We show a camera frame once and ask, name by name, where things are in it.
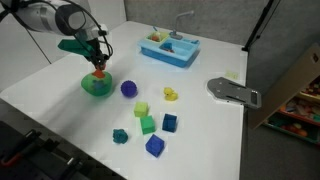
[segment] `floor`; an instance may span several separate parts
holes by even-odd
[[[6,113],[0,113],[0,119],[21,133],[28,132],[31,127],[43,132],[43,138],[61,141],[59,148],[66,153],[81,155],[82,152],[77,148],[14,108],[7,108],[5,111]],[[320,147],[268,127],[248,129],[245,120],[240,171],[241,180],[319,180]],[[92,179],[115,180],[120,177],[112,174],[109,169],[97,165]]]

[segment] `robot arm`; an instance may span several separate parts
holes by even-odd
[[[102,31],[100,26],[97,27],[95,20],[89,16],[90,6],[87,0],[0,0],[0,2],[5,9],[11,11],[22,26],[29,30],[75,36],[78,41],[87,42],[93,47],[94,52],[91,52],[91,56],[86,59],[97,69],[103,70],[106,61],[112,55],[112,48],[105,37],[109,55],[103,54],[100,50],[98,37],[105,36],[107,32]]]

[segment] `green cube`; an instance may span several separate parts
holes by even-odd
[[[143,134],[153,133],[156,131],[152,116],[140,118],[140,122]]]
[[[134,115],[136,117],[145,117],[148,115],[148,103],[146,102],[137,102],[134,107]]]

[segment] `toy sink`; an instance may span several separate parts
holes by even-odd
[[[152,33],[138,42],[142,54],[167,62],[169,64],[186,67],[199,47],[199,41],[183,38],[173,39],[168,33]]]

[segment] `blue cube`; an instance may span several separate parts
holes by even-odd
[[[153,134],[146,144],[146,149],[153,156],[159,157],[164,149],[164,141]]]
[[[165,114],[163,123],[162,123],[162,130],[175,132],[177,128],[177,116]]]

